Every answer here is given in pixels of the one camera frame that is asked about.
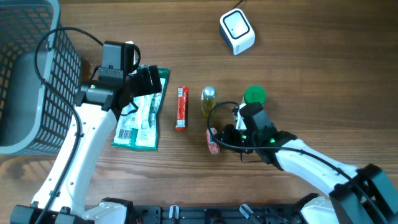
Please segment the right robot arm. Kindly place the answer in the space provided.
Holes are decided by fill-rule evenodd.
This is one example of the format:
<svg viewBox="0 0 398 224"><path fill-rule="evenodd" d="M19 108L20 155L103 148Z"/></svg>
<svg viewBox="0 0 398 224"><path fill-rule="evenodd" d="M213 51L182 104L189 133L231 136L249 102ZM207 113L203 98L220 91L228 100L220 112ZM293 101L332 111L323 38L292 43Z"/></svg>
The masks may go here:
<svg viewBox="0 0 398 224"><path fill-rule="evenodd" d="M397 223L397 189L378 166L363 168L336 161L279 131L258 102L232 102L235 124L208 137L222 148L255 152L266 164L294 174L323 196L308 196L298 207L306 223Z"/></svg>

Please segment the red stick packet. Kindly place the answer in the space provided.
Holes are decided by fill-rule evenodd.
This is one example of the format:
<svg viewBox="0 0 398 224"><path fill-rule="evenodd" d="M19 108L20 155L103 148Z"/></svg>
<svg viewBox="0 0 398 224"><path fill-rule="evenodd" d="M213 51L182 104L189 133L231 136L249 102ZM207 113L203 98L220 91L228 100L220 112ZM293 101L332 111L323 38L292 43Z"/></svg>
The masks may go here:
<svg viewBox="0 0 398 224"><path fill-rule="evenodd" d="M184 131L187 127L187 106L188 106L188 87L179 86L178 91L178 105L177 105L177 124L175 129L177 131Z"/></svg>

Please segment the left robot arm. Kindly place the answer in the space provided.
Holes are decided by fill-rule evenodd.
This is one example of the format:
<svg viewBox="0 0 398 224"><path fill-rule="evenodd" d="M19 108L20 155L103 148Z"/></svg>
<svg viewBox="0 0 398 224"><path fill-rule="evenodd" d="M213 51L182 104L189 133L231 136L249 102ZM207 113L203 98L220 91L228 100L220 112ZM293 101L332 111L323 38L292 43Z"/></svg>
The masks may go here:
<svg viewBox="0 0 398 224"><path fill-rule="evenodd" d="M162 90L156 66L139 70L141 52L132 41L103 45L98 79L78 89L74 119L48 179L29 206L16 205L11 223L135 223L132 201L105 198L87 210L85 198L96 162L123 108L135 96Z"/></svg>

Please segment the red white carton cup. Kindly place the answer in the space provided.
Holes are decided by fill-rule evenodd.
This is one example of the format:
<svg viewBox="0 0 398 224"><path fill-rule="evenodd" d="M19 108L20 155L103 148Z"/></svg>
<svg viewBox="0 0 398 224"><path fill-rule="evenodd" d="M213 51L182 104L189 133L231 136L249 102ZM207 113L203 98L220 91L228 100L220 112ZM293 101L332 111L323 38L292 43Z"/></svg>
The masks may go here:
<svg viewBox="0 0 398 224"><path fill-rule="evenodd" d="M211 154L219 154L220 147L219 147L219 145L217 145L217 143L214 142L213 138L210 135L209 130L206 130L206 140L207 140L207 145L208 145L210 153Z"/></svg>

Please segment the yellow liquid small bottle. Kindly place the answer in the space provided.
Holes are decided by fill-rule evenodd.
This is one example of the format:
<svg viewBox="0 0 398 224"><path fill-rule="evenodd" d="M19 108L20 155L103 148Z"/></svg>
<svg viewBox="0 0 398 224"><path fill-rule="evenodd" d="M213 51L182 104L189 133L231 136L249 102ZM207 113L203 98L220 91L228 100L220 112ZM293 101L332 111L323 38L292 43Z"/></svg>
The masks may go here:
<svg viewBox="0 0 398 224"><path fill-rule="evenodd" d="M201 112L208 117L211 109L216 105L216 90L213 86L206 86L201 93Z"/></svg>

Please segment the green lid white jar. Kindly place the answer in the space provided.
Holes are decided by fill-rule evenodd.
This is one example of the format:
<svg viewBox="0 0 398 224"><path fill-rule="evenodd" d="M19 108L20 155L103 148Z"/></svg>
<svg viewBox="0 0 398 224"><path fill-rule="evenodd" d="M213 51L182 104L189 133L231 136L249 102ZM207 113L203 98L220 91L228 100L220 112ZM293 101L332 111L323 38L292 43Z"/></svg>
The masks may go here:
<svg viewBox="0 0 398 224"><path fill-rule="evenodd" d="M267 100L267 93L263 87L258 85L250 86L246 89L241 103L249 104L259 102L263 105Z"/></svg>

